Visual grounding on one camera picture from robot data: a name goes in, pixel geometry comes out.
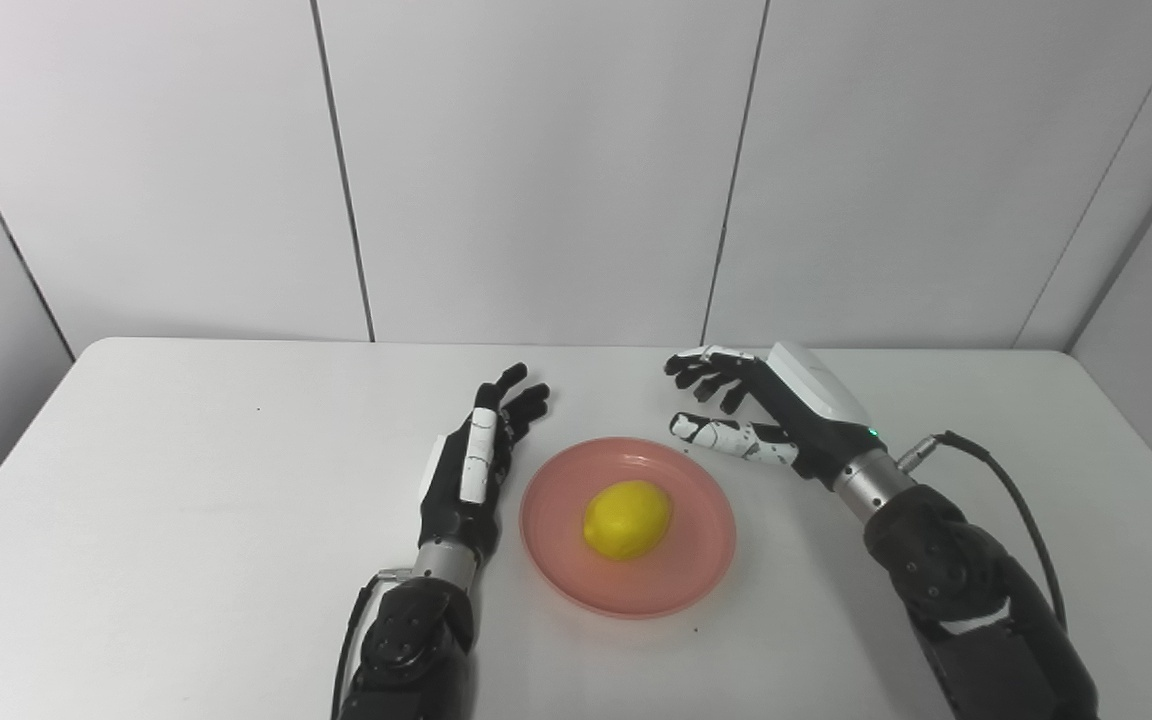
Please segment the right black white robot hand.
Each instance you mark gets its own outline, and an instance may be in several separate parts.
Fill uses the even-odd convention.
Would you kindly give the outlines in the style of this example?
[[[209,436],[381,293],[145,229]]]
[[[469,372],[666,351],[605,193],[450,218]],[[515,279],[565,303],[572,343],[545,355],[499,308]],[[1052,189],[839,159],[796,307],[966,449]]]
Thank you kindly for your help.
[[[761,464],[791,468],[836,491],[861,457],[884,450],[867,411],[803,346],[783,342],[756,356],[719,344],[673,355],[664,373],[719,416],[675,414],[669,433],[685,444]]]

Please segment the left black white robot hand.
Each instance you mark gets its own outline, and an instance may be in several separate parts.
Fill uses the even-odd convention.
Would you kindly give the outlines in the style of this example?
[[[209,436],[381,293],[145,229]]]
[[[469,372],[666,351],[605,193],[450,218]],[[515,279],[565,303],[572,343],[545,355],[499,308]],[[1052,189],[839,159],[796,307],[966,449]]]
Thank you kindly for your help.
[[[500,539],[500,491],[511,471],[513,452],[531,425],[548,414],[548,384],[535,384],[509,397],[526,377],[526,364],[516,363],[497,381],[482,384],[465,420],[435,450],[420,502],[420,546],[458,544],[480,564],[494,555]]]

